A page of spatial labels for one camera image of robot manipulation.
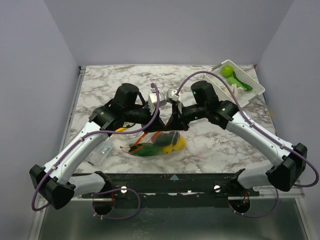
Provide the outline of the white green bok choy toy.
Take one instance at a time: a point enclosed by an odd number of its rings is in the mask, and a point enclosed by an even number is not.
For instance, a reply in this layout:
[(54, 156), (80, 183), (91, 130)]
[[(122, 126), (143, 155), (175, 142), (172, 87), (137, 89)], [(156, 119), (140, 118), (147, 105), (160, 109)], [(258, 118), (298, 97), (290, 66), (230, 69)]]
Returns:
[(154, 145), (153, 143), (139, 143), (137, 145), (132, 145), (130, 146), (128, 153), (139, 157), (152, 157), (164, 154), (162, 148)]

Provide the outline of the clear zip bag orange zipper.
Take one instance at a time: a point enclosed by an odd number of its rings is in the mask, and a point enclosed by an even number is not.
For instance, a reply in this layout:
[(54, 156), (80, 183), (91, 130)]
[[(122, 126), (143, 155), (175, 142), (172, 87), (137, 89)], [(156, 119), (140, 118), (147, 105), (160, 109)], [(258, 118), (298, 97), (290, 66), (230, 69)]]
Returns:
[(134, 143), (121, 146), (120, 149), (129, 155), (137, 157), (155, 157), (182, 151), (187, 141), (178, 131), (157, 131), (144, 133)]

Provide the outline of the yellow round lemon toy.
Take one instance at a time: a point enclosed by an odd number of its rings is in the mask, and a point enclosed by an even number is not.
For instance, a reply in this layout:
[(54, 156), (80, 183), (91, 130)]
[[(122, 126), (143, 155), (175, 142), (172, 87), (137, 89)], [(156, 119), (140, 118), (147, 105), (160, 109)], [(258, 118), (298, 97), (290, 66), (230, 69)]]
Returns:
[(185, 138), (181, 135), (181, 136), (178, 138), (176, 144), (174, 145), (174, 150), (175, 150), (175, 151), (182, 151), (182, 150), (185, 149), (185, 148), (186, 148), (186, 140), (185, 140)]

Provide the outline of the dark green avocado toy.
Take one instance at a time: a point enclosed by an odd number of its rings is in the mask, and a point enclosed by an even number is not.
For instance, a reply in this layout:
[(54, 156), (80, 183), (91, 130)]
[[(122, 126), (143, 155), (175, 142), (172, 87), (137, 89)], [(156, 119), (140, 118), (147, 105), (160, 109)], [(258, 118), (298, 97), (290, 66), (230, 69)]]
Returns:
[(168, 145), (171, 145), (173, 142), (174, 136), (169, 133), (161, 133), (156, 136), (156, 138), (153, 140), (153, 144), (160, 147), (165, 147)]

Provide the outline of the yellow corn toy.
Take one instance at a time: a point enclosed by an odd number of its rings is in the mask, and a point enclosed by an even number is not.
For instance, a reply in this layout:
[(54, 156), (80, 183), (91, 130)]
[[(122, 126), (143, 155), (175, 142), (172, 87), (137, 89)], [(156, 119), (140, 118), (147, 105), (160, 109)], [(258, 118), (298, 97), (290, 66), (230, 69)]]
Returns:
[(174, 145), (167, 145), (162, 148), (162, 151), (164, 154), (170, 154), (171, 152), (174, 152), (176, 150), (176, 147)]

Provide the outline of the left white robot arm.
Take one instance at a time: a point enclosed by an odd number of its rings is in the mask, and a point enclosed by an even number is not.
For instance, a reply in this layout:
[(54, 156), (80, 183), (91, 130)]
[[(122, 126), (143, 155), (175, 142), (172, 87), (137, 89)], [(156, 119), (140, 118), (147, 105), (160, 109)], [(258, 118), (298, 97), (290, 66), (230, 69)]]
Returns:
[(110, 194), (111, 185), (104, 173), (97, 171), (84, 176), (73, 174), (98, 145), (111, 135), (119, 135), (118, 129), (125, 122), (141, 125), (141, 128), (132, 130), (131, 134), (162, 125), (160, 107), (166, 101), (154, 83), (151, 87), (153, 92), (144, 100), (137, 86), (123, 83), (111, 100), (92, 112), (88, 122), (66, 148), (45, 165), (36, 164), (30, 169), (29, 175), (34, 187), (31, 201), (33, 211), (41, 210), (35, 205), (37, 195), (41, 195), (48, 206), (59, 210), (77, 196), (96, 193), (104, 198)]

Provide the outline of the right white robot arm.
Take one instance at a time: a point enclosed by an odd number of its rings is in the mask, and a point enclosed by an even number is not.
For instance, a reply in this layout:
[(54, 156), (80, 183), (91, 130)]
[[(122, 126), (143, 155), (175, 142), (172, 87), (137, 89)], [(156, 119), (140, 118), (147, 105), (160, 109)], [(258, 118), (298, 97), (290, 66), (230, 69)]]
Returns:
[(254, 122), (235, 103), (219, 100), (212, 84), (205, 80), (191, 86), (194, 105), (183, 106), (175, 90), (169, 90), (166, 100), (172, 104), (168, 127), (187, 130), (189, 123), (206, 118), (214, 125), (227, 130), (248, 142), (269, 161), (269, 165), (239, 170), (230, 183), (230, 191), (241, 196), (257, 186), (273, 186), (288, 192), (306, 168), (307, 147), (302, 143), (291, 144), (265, 130)]

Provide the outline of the white dumpling toy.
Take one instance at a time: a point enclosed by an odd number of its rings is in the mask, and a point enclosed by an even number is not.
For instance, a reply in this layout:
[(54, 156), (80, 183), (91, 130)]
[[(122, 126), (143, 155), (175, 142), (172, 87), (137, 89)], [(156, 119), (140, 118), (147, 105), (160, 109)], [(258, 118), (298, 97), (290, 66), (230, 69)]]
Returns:
[[(242, 88), (242, 87), (237, 87), (236, 84), (232, 84), (230, 87), (229, 87), (233, 93), (233, 95), (237, 98), (237, 99), (240, 99), (241, 96), (243, 95), (243, 93), (245, 92), (245, 90)], [(227, 96), (229, 96), (230, 98), (232, 98), (232, 95), (231, 93), (229, 92), (229, 90), (224, 87), (223, 88), (223, 91), (225, 92), (225, 94)]]

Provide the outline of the green leafy vegetable toy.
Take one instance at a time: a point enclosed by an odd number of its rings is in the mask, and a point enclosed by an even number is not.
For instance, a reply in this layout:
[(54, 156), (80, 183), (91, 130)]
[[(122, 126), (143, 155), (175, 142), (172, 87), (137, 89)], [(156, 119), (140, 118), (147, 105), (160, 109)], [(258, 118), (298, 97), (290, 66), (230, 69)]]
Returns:
[(233, 76), (232, 76), (232, 77), (228, 77), (228, 78), (226, 78), (226, 79), (227, 79), (227, 82), (228, 82), (228, 84), (229, 84), (230, 86), (233, 85), (233, 84), (236, 84), (237, 87), (243, 88), (244, 91), (249, 92), (249, 91), (252, 91), (252, 90), (253, 90), (253, 88), (252, 88), (250, 85), (248, 85), (248, 84), (240, 81), (240, 79), (237, 77), (237, 75), (236, 75), (235, 72), (233, 72)]

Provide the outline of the green cabbage toy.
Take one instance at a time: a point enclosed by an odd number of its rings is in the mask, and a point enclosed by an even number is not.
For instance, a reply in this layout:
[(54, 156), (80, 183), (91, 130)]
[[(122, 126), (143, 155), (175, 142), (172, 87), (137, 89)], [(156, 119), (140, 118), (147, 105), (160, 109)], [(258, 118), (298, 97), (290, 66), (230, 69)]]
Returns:
[(232, 66), (230, 65), (226, 65), (226, 66), (223, 66), (222, 69), (221, 69), (221, 75), (224, 77), (224, 78), (229, 78), (229, 77), (232, 77), (233, 76), (233, 73), (234, 73), (234, 70), (232, 68)]

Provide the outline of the white perforated plastic basket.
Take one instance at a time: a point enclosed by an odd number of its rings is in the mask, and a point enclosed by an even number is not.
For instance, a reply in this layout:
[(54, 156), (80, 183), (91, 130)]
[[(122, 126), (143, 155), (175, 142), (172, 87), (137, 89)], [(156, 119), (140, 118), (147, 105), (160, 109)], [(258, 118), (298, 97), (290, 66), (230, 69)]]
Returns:
[(212, 72), (216, 76), (206, 74), (205, 78), (220, 101), (234, 102), (232, 96), (235, 96), (243, 108), (265, 92), (262, 85), (229, 59), (214, 67)]

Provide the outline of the clear plastic screw box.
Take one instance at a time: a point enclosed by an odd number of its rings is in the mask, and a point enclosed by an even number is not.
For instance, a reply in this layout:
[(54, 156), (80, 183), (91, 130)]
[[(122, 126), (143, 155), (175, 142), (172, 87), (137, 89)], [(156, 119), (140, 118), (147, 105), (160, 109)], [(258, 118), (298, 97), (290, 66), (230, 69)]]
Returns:
[(109, 140), (105, 140), (85, 158), (85, 161), (92, 166), (99, 167), (107, 159), (113, 148), (114, 144)]

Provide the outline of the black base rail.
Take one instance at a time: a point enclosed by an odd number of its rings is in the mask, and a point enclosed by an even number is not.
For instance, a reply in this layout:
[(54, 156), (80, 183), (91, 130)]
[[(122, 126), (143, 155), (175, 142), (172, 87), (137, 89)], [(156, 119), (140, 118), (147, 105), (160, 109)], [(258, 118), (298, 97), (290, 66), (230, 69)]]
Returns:
[(84, 199), (106, 203), (114, 199), (117, 208), (227, 208), (228, 198), (257, 197), (253, 189), (236, 183), (233, 173), (109, 173), (102, 194), (87, 193)]

